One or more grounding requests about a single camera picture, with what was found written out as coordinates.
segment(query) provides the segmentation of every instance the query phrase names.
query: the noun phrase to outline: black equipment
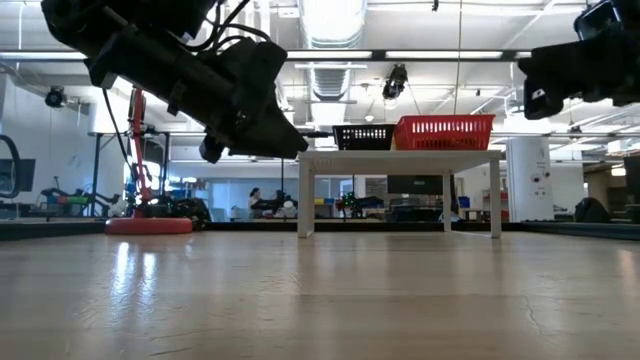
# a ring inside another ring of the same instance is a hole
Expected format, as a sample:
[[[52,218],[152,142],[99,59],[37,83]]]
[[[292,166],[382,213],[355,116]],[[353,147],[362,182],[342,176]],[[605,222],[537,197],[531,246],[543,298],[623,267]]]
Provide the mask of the black equipment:
[[[393,70],[382,89],[382,97],[386,100],[397,99],[404,91],[404,84],[407,81],[409,81],[409,75],[404,64],[393,65]]]
[[[342,195],[340,200],[336,203],[336,208],[338,211],[342,212],[342,216],[345,218],[347,217],[346,209],[351,208],[351,217],[353,219],[364,218],[364,209],[382,207],[384,207],[384,200],[379,197],[368,196],[358,198],[353,192]]]
[[[611,215],[602,203],[594,198],[584,198],[576,205],[576,222],[600,224],[611,221]]]
[[[260,33],[231,24],[249,0],[220,24],[223,2],[43,0],[42,10],[51,34],[87,56],[94,86],[109,89],[121,76],[167,102],[169,113],[182,111],[205,125],[205,160],[217,162],[225,147],[232,155],[295,159],[308,144],[275,100],[287,52],[270,41],[221,40],[229,27]],[[187,45],[184,39],[196,37],[214,7],[211,37]],[[219,52],[230,41],[237,42]]]
[[[44,103],[47,104],[48,107],[54,109],[61,109],[65,107],[67,105],[67,101],[67,95],[65,95],[64,87],[62,86],[52,86],[51,90],[44,98]]]
[[[442,195],[442,176],[387,176],[387,193],[409,195]],[[451,176],[451,194],[455,196],[454,178]]]
[[[579,41],[536,48],[518,61],[527,119],[558,114],[566,98],[640,101],[640,2],[603,0],[578,16],[574,30]]]
[[[633,195],[633,201],[640,204],[640,156],[625,157],[624,168],[627,172],[627,190]]]
[[[193,224],[193,230],[204,230],[211,222],[211,214],[202,199],[189,198],[174,200],[169,196],[157,196],[148,204],[135,205],[135,198],[130,197],[128,214],[134,209],[143,212],[147,218],[187,218]]]
[[[11,154],[7,166],[0,167],[0,198],[14,199],[22,190],[22,162],[16,144],[7,135],[0,135],[0,146],[6,144]]]
[[[634,224],[640,224],[640,156],[624,158],[627,171],[627,191],[633,196],[633,203],[627,205],[627,214]]]

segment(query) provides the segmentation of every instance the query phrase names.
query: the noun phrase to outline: cable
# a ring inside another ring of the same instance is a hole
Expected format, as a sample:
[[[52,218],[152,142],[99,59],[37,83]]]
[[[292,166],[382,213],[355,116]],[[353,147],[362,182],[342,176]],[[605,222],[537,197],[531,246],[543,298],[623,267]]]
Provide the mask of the cable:
[[[247,26],[247,25],[229,24],[227,26],[227,28],[240,29],[242,31],[246,31],[246,32],[251,33],[253,35],[259,36],[259,37],[263,38],[265,41],[271,41],[271,37],[269,35],[267,35],[267,33],[265,33],[262,30],[254,29],[254,28],[252,28],[250,26]]]
[[[206,50],[209,46],[211,46],[211,44],[215,44],[218,40],[218,28],[220,26],[220,8],[222,7],[222,2],[219,2],[218,4],[216,4],[216,17],[213,20],[213,22],[211,22],[211,20],[209,20],[206,16],[205,19],[208,23],[210,23],[213,26],[213,29],[211,30],[211,35],[209,35],[209,38],[207,40],[205,40],[205,42],[203,42],[200,45],[187,45],[187,44],[183,44],[182,46],[192,52],[200,52],[203,50]]]
[[[453,103],[453,115],[458,114],[458,87],[460,86],[460,60],[462,54],[462,0],[460,0],[460,16],[458,18],[458,69],[456,70],[456,88],[454,91],[456,92],[454,103]]]
[[[218,29],[218,34],[216,36],[216,41],[220,39],[220,37],[222,36],[222,34],[224,34],[224,31],[229,27],[233,19],[235,19],[236,16],[240,14],[240,11],[242,11],[242,9],[244,9],[244,7],[247,6],[247,4],[250,2],[251,0],[242,0],[242,2],[240,2],[240,4],[238,4],[238,6],[236,6],[236,8],[233,9],[231,14],[229,14],[229,16],[227,16],[227,18],[222,23],[222,25],[220,25],[220,28]]]
[[[418,110],[418,115],[422,115],[420,111],[420,106],[418,106],[418,101],[416,100],[416,95],[413,93],[413,89],[411,88],[411,84],[407,81],[407,86],[409,87],[409,91],[411,91],[411,97],[413,97],[413,103],[416,105],[416,109]]]
[[[122,142],[122,138],[120,137],[120,131],[118,130],[118,124],[116,123],[116,117],[113,116],[113,110],[111,109],[111,102],[109,101],[109,94],[106,89],[102,89],[102,95],[104,96],[104,101],[107,104],[107,110],[109,111],[109,116],[111,117],[111,122],[113,123],[113,128],[116,131],[116,138],[118,139],[118,144],[120,144],[120,151],[122,151],[122,156],[124,157],[124,163],[129,167],[129,171],[131,171],[131,178],[133,178],[135,173],[133,172],[133,167],[129,164],[129,160],[127,159],[127,150],[124,148],[124,143]]]
[[[222,45],[224,45],[224,44],[226,44],[228,42],[231,42],[233,40],[244,40],[244,39],[245,39],[245,37],[241,36],[241,35],[229,36],[229,37],[224,38],[224,40],[220,41],[218,43],[218,45],[212,47],[211,50],[214,50],[214,51],[218,50],[218,49],[222,48]]]

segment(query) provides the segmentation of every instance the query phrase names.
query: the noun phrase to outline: person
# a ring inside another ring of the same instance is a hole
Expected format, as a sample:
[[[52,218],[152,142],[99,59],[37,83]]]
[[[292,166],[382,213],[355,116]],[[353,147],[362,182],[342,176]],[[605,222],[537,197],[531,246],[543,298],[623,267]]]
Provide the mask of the person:
[[[260,202],[260,188],[253,188],[249,194],[249,218],[258,219],[262,216],[262,210],[256,205]]]

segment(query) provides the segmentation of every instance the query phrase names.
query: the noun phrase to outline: fluorescent light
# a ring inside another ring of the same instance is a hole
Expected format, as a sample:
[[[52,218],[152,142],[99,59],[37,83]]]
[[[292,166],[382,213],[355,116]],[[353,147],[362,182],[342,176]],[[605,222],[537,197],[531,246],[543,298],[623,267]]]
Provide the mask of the fluorescent light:
[[[369,59],[371,51],[289,50],[289,59]]]
[[[627,169],[625,168],[611,169],[611,176],[627,176]]]
[[[204,137],[206,134],[203,132],[175,132],[171,133],[173,137]]]
[[[315,70],[315,69],[327,69],[327,70],[351,70],[351,69],[367,69],[365,64],[295,64],[296,69],[301,70]]]
[[[498,59],[502,51],[387,51],[387,59]]]
[[[3,51],[0,61],[77,61],[87,57],[74,51]]]
[[[207,160],[170,160],[170,161],[175,164],[201,164],[201,163],[207,162]]]

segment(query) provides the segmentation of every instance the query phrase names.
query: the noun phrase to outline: wooden table surface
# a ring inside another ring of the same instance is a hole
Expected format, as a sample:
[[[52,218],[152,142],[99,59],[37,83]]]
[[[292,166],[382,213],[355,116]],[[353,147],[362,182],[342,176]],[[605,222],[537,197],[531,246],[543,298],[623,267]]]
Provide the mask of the wooden table surface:
[[[0,244],[4,359],[637,359],[640,243],[198,233]]]

